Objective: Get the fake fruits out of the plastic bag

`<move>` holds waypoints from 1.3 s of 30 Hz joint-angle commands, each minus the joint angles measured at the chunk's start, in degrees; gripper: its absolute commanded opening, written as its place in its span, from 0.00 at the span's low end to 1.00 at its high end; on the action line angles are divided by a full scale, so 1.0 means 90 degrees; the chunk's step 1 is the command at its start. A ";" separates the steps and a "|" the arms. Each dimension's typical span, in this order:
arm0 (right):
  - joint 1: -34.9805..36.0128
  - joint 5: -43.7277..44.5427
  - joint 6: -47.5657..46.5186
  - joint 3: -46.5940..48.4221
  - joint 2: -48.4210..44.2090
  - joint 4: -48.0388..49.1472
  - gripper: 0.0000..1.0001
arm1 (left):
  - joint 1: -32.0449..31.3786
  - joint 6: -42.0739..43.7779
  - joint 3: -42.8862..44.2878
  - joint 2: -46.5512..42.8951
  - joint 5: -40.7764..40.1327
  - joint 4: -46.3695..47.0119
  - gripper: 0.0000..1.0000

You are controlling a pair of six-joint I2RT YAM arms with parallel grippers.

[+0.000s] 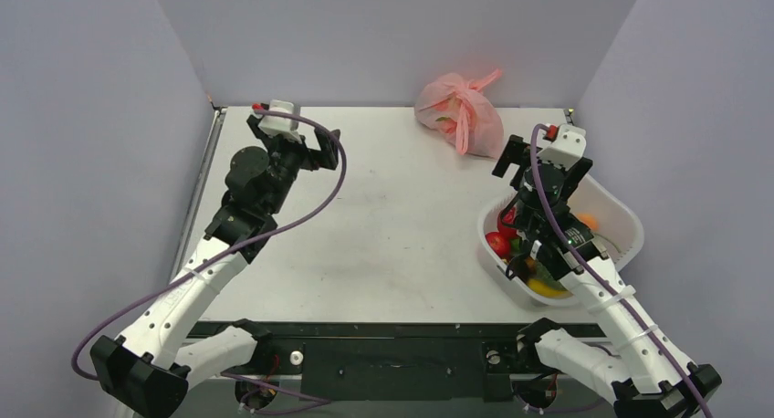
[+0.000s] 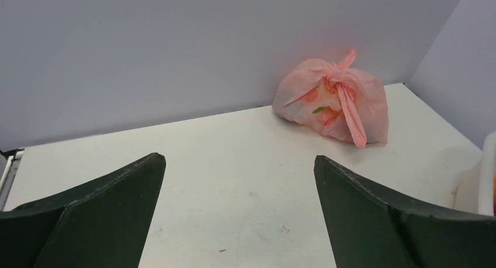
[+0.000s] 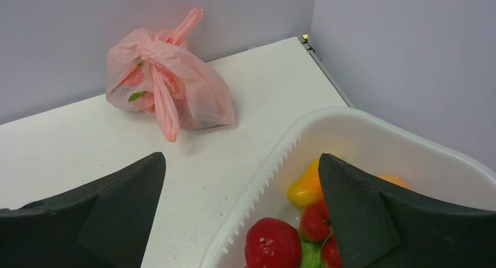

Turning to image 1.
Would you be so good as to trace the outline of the pink plastic bag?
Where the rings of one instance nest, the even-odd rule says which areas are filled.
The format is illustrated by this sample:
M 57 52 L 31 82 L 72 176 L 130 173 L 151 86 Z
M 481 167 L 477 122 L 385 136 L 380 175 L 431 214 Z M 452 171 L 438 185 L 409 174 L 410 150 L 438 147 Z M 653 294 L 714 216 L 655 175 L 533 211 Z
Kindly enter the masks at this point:
M 415 118 L 439 132 L 458 154 L 495 159 L 504 146 L 504 128 L 484 89 L 501 76 L 499 69 L 482 78 L 444 74 L 420 92 L 413 107 Z

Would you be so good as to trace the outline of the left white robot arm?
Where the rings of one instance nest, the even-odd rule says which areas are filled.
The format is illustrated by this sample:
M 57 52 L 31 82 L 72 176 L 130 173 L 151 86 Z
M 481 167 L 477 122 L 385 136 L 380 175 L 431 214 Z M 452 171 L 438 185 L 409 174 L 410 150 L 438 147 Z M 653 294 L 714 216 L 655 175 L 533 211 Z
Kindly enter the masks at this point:
M 345 172 L 340 132 L 315 126 L 317 148 L 298 133 L 299 115 L 255 110 L 247 125 L 257 145 L 238 151 L 211 223 L 174 280 L 141 301 L 144 313 L 89 355 L 102 390 L 142 417 L 169 417 L 186 394 L 223 371 L 261 372 L 272 360 L 267 329 L 248 319 L 187 344 L 200 317 L 229 282 L 281 233 L 276 215 L 301 171 Z

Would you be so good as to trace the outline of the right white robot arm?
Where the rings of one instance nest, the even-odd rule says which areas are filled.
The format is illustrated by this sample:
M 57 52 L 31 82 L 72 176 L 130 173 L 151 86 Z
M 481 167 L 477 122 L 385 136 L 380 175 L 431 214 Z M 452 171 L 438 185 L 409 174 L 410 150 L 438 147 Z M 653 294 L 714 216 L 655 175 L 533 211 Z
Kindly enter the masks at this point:
M 632 286 L 596 234 L 571 211 L 568 201 L 592 166 L 585 139 L 575 132 L 551 133 L 539 147 L 513 135 L 501 152 L 494 175 L 511 166 L 514 194 L 496 219 L 513 216 L 518 235 L 513 253 L 497 253 L 499 275 L 525 287 L 542 266 L 604 333 L 613 354 L 570 335 L 542 318 L 522 329 L 517 362 L 564 373 L 596 392 L 619 417 L 690 417 L 707 413 L 722 379 L 709 364 L 682 352 L 646 313 Z

